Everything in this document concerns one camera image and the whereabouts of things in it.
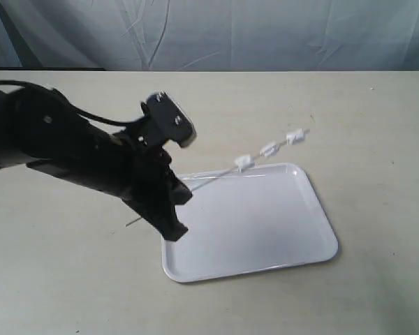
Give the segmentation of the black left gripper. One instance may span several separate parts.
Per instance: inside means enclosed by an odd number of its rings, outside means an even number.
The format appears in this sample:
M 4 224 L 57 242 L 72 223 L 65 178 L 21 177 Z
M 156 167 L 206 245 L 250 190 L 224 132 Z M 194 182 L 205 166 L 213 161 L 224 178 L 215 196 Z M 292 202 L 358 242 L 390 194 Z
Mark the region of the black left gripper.
M 179 221 L 175 205 L 185 205 L 193 193 L 170 168 L 165 142 L 150 147 L 143 136 L 121 134 L 120 138 L 133 154 L 130 195 L 124 203 L 140 216 L 151 216 L 149 222 L 164 240 L 178 241 L 189 229 Z

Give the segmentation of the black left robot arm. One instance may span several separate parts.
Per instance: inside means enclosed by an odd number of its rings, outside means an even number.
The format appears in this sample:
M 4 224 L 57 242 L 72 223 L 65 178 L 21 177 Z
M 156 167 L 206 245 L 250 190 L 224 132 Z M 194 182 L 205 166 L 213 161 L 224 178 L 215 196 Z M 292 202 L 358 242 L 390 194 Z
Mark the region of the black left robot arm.
M 163 91 L 140 104 L 142 115 L 110 120 L 74 106 L 60 91 L 0 80 L 0 170 L 25 165 L 50 176 L 119 198 L 133 207 L 186 204 L 192 192 L 171 169 L 167 142 L 188 147 L 191 120 Z

